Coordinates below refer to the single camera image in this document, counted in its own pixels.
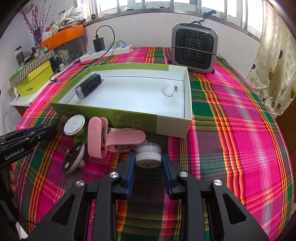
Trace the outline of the green white cardboard box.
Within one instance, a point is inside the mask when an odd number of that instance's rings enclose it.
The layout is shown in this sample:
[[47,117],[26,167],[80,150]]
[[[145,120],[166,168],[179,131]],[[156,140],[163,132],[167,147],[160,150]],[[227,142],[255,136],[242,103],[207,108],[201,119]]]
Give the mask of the green white cardboard box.
[[[75,87],[93,74],[102,83],[84,99]],[[172,81],[178,92],[162,93]],[[62,115],[105,117],[110,126],[135,128],[147,133],[185,138],[192,121],[192,99],[187,68],[164,64],[114,64],[86,68],[57,93],[51,106]]]

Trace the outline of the yellow shoe box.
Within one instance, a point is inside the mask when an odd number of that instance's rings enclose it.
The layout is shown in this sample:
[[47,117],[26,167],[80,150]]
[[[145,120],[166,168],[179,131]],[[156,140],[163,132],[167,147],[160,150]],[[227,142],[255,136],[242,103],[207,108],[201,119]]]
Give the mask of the yellow shoe box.
[[16,85],[20,97],[36,93],[53,75],[50,61],[44,62]]

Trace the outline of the patterned cream curtain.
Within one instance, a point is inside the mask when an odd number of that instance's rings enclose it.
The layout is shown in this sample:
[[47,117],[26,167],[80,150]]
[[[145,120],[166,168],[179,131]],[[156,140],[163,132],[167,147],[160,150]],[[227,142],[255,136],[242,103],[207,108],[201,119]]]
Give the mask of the patterned cream curtain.
[[282,115],[295,99],[295,38],[267,2],[261,44],[246,80],[273,116]]

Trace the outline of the orange plastic tray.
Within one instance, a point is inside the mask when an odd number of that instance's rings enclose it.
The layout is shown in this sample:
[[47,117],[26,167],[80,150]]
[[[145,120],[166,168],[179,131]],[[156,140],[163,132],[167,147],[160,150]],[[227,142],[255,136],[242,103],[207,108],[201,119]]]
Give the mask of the orange plastic tray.
[[76,38],[82,37],[85,35],[84,26],[77,25],[74,27],[66,28],[59,31],[55,35],[52,35],[45,41],[41,42],[41,47],[46,47],[48,50],[55,49],[69,41],[72,41]]

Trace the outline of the white round silicone cap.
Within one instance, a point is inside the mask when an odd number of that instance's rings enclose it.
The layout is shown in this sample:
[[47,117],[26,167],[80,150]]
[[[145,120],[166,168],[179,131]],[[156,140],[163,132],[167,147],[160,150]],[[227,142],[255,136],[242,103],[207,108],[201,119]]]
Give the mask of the white round silicone cap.
[[172,97],[174,93],[178,92],[178,87],[177,85],[174,85],[172,81],[167,81],[164,83],[162,87],[162,93],[166,97]]

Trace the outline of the black oval magnetic holder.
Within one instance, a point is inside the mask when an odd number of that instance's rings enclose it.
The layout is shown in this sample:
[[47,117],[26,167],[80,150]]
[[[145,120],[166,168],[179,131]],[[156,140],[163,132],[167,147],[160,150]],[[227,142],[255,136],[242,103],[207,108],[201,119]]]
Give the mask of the black oval magnetic holder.
[[85,144],[77,142],[70,150],[65,153],[65,159],[62,164],[62,172],[69,174],[77,168],[84,168],[85,161],[83,159],[85,153]]

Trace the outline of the white disc green base stand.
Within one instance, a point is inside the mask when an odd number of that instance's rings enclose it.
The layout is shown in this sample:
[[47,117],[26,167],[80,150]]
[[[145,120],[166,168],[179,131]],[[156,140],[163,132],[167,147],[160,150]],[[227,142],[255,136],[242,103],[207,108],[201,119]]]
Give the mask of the white disc green base stand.
[[85,117],[77,114],[69,118],[64,125],[64,133],[67,136],[73,136],[74,142],[87,143],[87,128],[85,127]]

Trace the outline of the black silver flashlight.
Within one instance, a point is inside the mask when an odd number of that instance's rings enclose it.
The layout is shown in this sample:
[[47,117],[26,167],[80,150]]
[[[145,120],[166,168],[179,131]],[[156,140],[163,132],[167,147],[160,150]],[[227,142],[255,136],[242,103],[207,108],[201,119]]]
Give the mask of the black silver flashlight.
[[84,80],[80,85],[75,87],[76,95],[79,99],[84,99],[90,93],[92,93],[102,83],[101,76],[99,74],[93,74]]

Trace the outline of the black window clamp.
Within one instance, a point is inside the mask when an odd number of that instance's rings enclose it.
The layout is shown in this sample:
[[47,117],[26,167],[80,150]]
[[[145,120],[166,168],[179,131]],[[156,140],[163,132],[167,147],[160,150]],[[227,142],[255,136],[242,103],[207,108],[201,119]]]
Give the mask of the black window clamp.
[[212,16],[213,14],[217,14],[217,11],[215,10],[210,10],[210,11],[205,11],[203,14],[203,19],[205,20],[206,18]]

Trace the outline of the grey mini fan heater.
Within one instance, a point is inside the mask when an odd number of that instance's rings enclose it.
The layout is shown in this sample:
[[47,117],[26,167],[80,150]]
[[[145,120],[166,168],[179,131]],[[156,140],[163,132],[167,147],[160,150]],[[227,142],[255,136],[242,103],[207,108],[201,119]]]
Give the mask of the grey mini fan heater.
[[214,73],[218,34],[198,21],[177,23],[171,33],[171,62],[189,71]]

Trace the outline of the purple dried flower branches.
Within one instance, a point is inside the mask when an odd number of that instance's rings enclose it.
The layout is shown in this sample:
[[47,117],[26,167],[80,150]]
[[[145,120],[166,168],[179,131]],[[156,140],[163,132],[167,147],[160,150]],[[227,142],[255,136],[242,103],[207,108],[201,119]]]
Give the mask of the purple dried flower branches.
[[48,19],[53,4],[54,1],[28,1],[20,11],[35,44],[41,42],[42,34],[49,26]]

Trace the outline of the white round jar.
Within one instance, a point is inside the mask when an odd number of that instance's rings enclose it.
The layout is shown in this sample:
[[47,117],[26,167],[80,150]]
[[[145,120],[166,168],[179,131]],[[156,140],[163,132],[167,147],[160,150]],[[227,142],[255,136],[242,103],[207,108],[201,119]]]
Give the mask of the white round jar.
[[162,164],[162,149],[155,143],[140,144],[135,151],[135,164],[140,168],[157,168]]

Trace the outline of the pink hook clip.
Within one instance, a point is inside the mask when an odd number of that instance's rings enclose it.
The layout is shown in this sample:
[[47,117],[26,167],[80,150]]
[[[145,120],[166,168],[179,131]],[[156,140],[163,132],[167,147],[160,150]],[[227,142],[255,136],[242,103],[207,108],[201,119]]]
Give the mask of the pink hook clip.
[[137,146],[143,143],[147,143],[143,131],[116,131],[107,134],[105,148],[110,152],[124,153],[136,149]]

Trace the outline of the pink folding clip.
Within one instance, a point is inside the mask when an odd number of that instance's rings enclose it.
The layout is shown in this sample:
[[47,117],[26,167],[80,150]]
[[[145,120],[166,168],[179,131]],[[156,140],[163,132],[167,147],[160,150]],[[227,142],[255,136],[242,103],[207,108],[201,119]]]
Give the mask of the pink folding clip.
[[91,157],[104,159],[107,154],[108,120],[105,117],[93,117],[88,123],[88,154]]

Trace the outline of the striped cardboard box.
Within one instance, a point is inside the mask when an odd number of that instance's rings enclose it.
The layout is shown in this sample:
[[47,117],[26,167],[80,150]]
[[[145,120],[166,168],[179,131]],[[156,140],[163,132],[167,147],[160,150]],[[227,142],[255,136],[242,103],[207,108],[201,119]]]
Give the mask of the striped cardboard box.
[[15,74],[12,77],[10,77],[9,79],[10,83],[13,85],[13,82],[18,83],[19,81],[23,80],[26,76],[28,76],[40,65],[48,61],[50,58],[54,57],[54,55],[55,55],[54,50],[50,50],[47,53],[33,59],[28,64],[22,66],[21,69],[17,70]]

